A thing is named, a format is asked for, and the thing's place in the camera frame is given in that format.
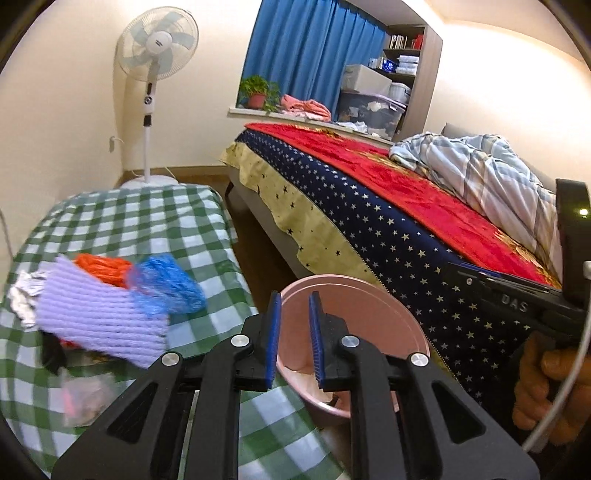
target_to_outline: window sill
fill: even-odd
[[[309,118],[302,118],[300,116],[287,115],[286,113],[265,112],[263,110],[251,110],[249,108],[236,107],[230,107],[228,113],[231,113],[232,115],[264,116],[267,118],[277,118],[279,120],[289,120],[290,122],[296,122],[304,125],[315,125],[317,127],[330,128],[331,130],[335,130],[337,132],[344,132],[350,135],[354,135],[355,137],[358,137],[360,139],[370,140],[372,142],[382,144],[383,146],[391,147],[392,145],[394,145],[394,143],[392,143],[389,140],[386,140],[381,137],[374,137],[373,135],[362,134],[356,132],[352,128],[343,127],[341,125],[333,124],[330,122],[319,122],[318,120],[310,120]]]

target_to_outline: blue curtain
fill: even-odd
[[[281,94],[323,103],[335,117],[345,65],[367,65],[385,27],[339,0],[263,0],[242,78],[258,74]]]

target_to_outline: bed leg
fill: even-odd
[[[234,188],[234,184],[230,181],[228,183],[228,186],[226,187],[226,192],[224,193],[224,197],[227,198],[233,188]]]

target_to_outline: plaid quilt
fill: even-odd
[[[201,286],[207,309],[171,317],[168,347],[189,357],[239,332],[256,313],[232,251],[236,233],[221,197],[211,188],[179,185],[84,193],[50,210],[14,258],[17,272],[80,252],[124,257],[170,252]],[[19,441],[48,475],[84,431],[63,426],[60,380],[40,365],[41,336],[23,331],[6,297],[0,305],[0,408]],[[69,372],[91,377],[113,372],[119,392],[142,373],[123,360],[93,363],[71,352]],[[242,480],[345,478],[303,403],[278,377],[267,393],[241,398],[239,477]]]
[[[497,135],[450,139],[420,134],[394,144],[390,159],[435,182],[487,217],[562,280],[556,195]]]

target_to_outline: pink blanket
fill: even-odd
[[[281,105],[287,112],[309,112],[320,115],[325,122],[330,122],[332,117],[330,110],[316,100],[298,100],[290,95],[284,95],[281,98]]]

